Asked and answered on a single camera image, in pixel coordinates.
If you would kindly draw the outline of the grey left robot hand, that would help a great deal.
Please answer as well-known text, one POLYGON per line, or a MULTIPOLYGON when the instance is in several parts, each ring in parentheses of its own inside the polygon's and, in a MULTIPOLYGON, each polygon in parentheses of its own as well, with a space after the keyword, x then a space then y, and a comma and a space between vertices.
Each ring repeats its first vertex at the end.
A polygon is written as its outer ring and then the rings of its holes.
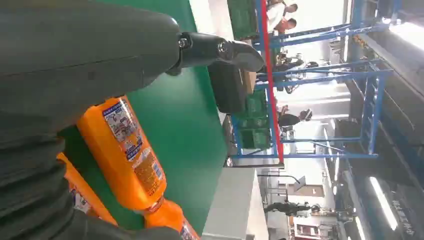
POLYGON ((252 46, 183 32, 160 12, 93 0, 3 0, 0 142, 48 138, 91 105, 215 62, 250 72, 264 64, 252 46))

